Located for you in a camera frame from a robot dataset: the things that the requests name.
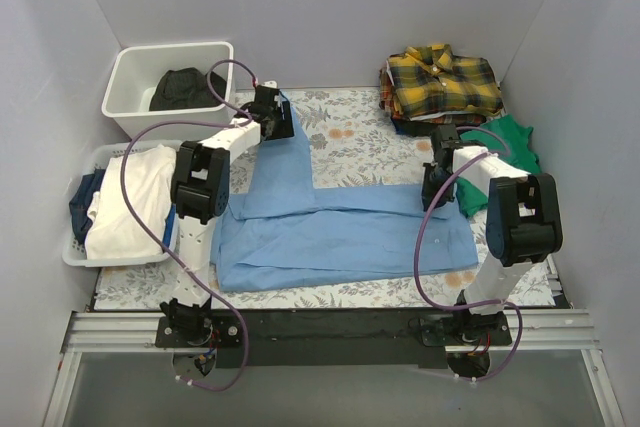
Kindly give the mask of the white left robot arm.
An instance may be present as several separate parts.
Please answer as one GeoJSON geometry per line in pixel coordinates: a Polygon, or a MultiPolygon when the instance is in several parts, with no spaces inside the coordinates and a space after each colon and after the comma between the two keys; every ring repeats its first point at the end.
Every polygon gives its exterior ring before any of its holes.
{"type": "Polygon", "coordinates": [[[210,249],[216,220],[230,197],[231,164],[263,141],[294,135],[290,102],[278,84],[267,81],[255,87],[229,127],[200,141],[185,141],[176,157],[171,199],[176,207],[179,233],[178,274],[173,298],[187,307],[210,300],[210,249]]]}

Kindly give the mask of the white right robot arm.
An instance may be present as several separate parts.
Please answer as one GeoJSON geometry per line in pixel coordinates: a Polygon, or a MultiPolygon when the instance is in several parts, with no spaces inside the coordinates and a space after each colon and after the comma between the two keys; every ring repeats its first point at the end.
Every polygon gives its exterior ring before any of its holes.
{"type": "Polygon", "coordinates": [[[425,165],[425,217],[413,260],[414,280],[422,297],[427,294],[420,283],[420,249],[434,211],[454,200],[454,183],[459,178],[473,184],[488,200],[485,239],[489,253],[474,281],[453,306],[426,300],[443,311],[463,312],[453,318],[452,330],[460,342],[471,345],[486,336],[486,316],[498,314],[509,304],[508,297],[520,279],[533,265],[561,248],[563,231],[556,182],[549,174],[513,167],[489,148],[464,141],[453,125],[437,127],[430,140],[433,161],[425,165]]]}

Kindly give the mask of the light blue long sleeve shirt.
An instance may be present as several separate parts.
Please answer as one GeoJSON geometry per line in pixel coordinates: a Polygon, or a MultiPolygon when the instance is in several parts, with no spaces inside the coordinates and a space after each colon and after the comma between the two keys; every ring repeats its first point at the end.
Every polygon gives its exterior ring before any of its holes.
{"type": "MultiPolygon", "coordinates": [[[[269,141],[231,168],[232,196],[211,249],[219,287],[258,292],[410,276],[425,217],[417,184],[317,188],[310,142],[269,141]]],[[[472,229],[456,203],[431,216],[419,272],[474,267],[472,229]]]]}

